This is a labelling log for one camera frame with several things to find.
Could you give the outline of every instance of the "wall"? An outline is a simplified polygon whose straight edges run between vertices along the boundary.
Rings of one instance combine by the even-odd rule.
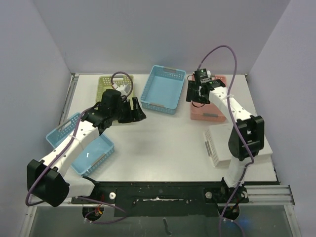
[[[71,72],[149,73],[153,65],[192,72],[220,44],[247,73],[289,0],[33,0]],[[228,50],[206,62],[232,73]]]
[[[292,187],[304,237],[316,233],[315,9],[314,0],[292,0],[249,75],[277,173]]]
[[[70,73],[33,3],[0,7],[0,236],[18,236],[26,213],[26,165],[48,152]]]

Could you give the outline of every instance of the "pink basket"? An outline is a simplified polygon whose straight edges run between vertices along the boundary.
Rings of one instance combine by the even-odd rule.
[[[216,75],[215,79],[222,80],[226,85],[226,77]],[[195,106],[200,107],[202,104],[194,103]],[[226,118],[223,113],[214,105],[210,103],[209,105],[204,105],[201,108],[196,108],[191,103],[191,119],[193,120],[204,120],[204,121],[213,121],[213,122],[225,122]]]

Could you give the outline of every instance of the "robotic arm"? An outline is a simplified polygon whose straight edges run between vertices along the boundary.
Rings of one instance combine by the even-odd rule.
[[[72,162],[94,139],[112,125],[114,120],[119,123],[141,121],[146,115],[140,108],[137,97],[133,97],[133,110],[125,95],[118,90],[108,89],[102,95],[102,100],[88,109],[78,123],[77,133],[73,142],[49,170],[40,179],[32,194],[52,206],[60,205],[66,198],[89,196],[94,184],[85,178],[80,178],[79,185],[68,183],[64,176]],[[68,136],[54,151],[40,161],[32,160],[27,166],[27,186],[30,190],[33,183],[43,171],[54,161],[69,144],[73,133]]]
[[[234,120],[242,137],[246,141],[253,156],[258,155],[264,147],[264,120],[261,116],[254,116],[245,110],[233,97],[228,95],[225,84],[217,79],[212,80],[206,69],[194,72],[195,80],[189,81],[187,102],[202,104],[214,103],[227,119],[231,119],[227,98],[229,97]],[[229,188],[235,187],[241,179],[244,167],[250,162],[249,154],[233,127],[229,141],[229,150],[235,157],[231,160],[224,181]]]

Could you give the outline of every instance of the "blue basket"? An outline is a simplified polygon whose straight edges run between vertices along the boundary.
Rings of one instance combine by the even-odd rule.
[[[80,113],[73,115],[62,125],[55,128],[47,136],[46,140],[53,148],[58,147],[67,136],[72,133],[78,121]],[[72,163],[72,168],[79,175],[87,176],[94,171],[107,157],[114,152],[114,143],[103,134],[93,140]]]
[[[175,114],[185,75],[182,70],[153,66],[141,97],[142,107]]]

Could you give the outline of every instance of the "tabletop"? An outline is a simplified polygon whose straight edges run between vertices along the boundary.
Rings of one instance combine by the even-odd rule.
[[[79,75],[68,117],[95,104],[97,85],[103,75]],[[229,85],[232,75],[225,75]],[[140,100],[148,75],[134,75],[134,95]],[[187,81],[175,115],[143,109],[147,118],[130,124],[114,124],[104,134],[114,142],[115,152],[90,177],[97,181],[221,181],[227,167],[215,168],[208,157],[203,132],[209,121],[190,119],[186,102]],[[256,114],[244,75],[237,75],[231,94]],[[76,175],[69,169],[65,178]],[[276,181],[271,157],[249,166],[245,181]]]

